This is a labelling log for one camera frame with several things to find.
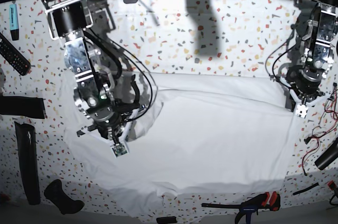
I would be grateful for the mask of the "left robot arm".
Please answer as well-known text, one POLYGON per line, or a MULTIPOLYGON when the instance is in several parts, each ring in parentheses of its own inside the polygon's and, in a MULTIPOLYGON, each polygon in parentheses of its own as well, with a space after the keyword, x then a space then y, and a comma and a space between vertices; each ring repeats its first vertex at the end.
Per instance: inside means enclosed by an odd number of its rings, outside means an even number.
POLYGON ((329 99, 320 91, 334 64, 334 45, 337 36, 337 0, 313 0, 316 5, 307 21, 306 32, 300 37, 300 57, 278 81, 290 94, 294 115, 305 118, 310 107, 329 99))

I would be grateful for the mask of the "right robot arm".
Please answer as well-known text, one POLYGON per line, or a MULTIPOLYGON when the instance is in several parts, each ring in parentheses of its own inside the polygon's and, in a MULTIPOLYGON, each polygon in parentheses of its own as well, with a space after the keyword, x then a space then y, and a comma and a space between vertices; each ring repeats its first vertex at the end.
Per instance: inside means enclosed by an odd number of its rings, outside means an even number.
POLYGON ((91 14, 86 15, 84 11, 83 3, 87 0, 41 1, 45 7, 51 38, 64 40, 65 60, 77 83, 74 88, 74 103, 88 119, 93 120, 93 124, 87 129, 79 130, 79 135, 97 130, 113 149, 122 150, 140 109, 140 92, 135 77, 131 77, 130 83, 135 92, 134 101, 124 103, 116 99, 114 88, 122 75, 122 66, 118 58, 87 33, 86 30, 93 26, 91 14), (112 74, 104 66, 99 70, 95 69, 86 40, 90 40, 114 61, 117 66, 116 74, 112 74))

